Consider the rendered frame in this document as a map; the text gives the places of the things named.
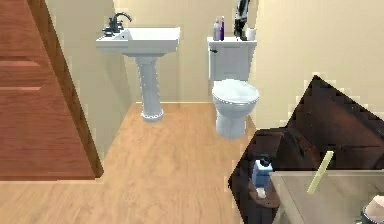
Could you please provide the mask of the dark brown wooden cabinet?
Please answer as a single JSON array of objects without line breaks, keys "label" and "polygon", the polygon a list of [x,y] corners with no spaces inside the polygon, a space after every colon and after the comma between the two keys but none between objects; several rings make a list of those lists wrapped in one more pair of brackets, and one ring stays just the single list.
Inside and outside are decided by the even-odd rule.
[{"label": "dark brown wooden cabinet", "polygon": [[[255,132],[228,180],[244,224],[273,224],[280,207],[273,172],[315,175],[327,151],[334,155],[326,172],[384,170],[384,120],[315,76],[285,126]],[[264,199],[251,180],[263,155],[273,167]]]}]

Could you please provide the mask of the black sink faucet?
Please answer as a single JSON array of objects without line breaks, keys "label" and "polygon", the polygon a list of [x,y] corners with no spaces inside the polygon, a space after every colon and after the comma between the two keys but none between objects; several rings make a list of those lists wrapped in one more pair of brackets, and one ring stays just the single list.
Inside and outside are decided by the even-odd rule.
[{"label": "black sink faucet", "polygon": [[121,30],[124,29],[124,27],[122,25],[123,21],[119,21],[118,20],[119,16],[124,16],[129,21],[132,21],[131,16],[128,15],[127,13],[125,13],[125,12],[117,12],[113,17],[109,18],[109,25],[103,29],[105,37],[112,37],[116,33],[119,33]]}]

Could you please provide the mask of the brown wooden room door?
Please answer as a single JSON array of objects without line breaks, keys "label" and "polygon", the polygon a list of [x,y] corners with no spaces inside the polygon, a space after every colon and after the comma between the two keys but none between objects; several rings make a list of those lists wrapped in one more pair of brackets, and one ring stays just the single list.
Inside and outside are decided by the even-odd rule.
[{"label": "brown wooden room door", "polygon": [[0,0],[0,181],[103,167],[45,0]]}]

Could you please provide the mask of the grey round bin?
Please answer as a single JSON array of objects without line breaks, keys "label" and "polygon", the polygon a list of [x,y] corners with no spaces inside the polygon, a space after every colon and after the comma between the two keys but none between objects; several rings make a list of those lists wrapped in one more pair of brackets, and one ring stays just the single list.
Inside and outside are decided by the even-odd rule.
[{"label": "grey round bin", "polygon": [[384,196],[376,195],[362,209],[362,224],[384,224]]}]

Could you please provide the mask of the blue soap dispenser bottle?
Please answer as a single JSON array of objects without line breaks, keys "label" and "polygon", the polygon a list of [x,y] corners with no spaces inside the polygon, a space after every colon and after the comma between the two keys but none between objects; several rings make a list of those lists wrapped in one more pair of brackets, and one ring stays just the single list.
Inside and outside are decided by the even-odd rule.
[{"label": "blue soap dispenser bottle", "polygon": [[266,197],[265,188],[270,181],[269,173],[272,171],[272,160],[269,156],[263,155],[255,160],[251,180],[259,198]]}]

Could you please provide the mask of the white pedestal sink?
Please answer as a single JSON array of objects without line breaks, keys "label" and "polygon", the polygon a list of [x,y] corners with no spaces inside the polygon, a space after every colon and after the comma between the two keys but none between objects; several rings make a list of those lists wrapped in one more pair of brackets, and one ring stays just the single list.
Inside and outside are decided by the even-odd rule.
[{"label": "white pedestal sink", "polygon": [[158,122],[164,116],[156,62],[158,58],[177,51],[180,34],[179,27],[130,27],[111,37],[96,40],[99,51],[120,53],[135,60],[142,97],[141,117],[146,122]]}]

